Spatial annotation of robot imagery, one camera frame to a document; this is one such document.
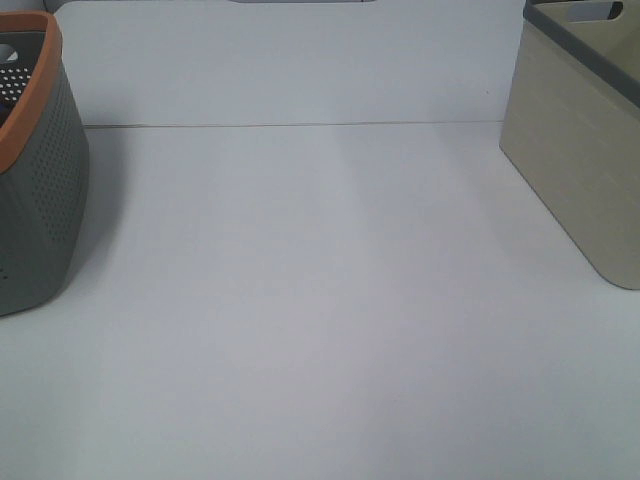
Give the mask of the blue towel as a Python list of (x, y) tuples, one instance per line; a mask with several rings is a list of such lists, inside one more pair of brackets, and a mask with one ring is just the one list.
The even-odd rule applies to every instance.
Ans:
[(9, 113), (10, 113), (10, 109), (6, 105), (1, 103), (0, 104), (0, 124), (3, 124), (6, 121)]

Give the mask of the beige bin grey rim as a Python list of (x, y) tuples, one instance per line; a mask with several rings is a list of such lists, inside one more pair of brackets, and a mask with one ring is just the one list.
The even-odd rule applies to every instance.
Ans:
[(638, 2), (525, 3), (499, 147), (595, 271), (638, 289)]

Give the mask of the grey perforated basket orange rim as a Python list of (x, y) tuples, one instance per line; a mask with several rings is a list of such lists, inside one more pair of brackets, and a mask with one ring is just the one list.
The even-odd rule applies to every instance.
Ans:
[(37, 307), (62, 288), (84, 216), (89, 144), (44, 11), (1, 15), (1, 313)]

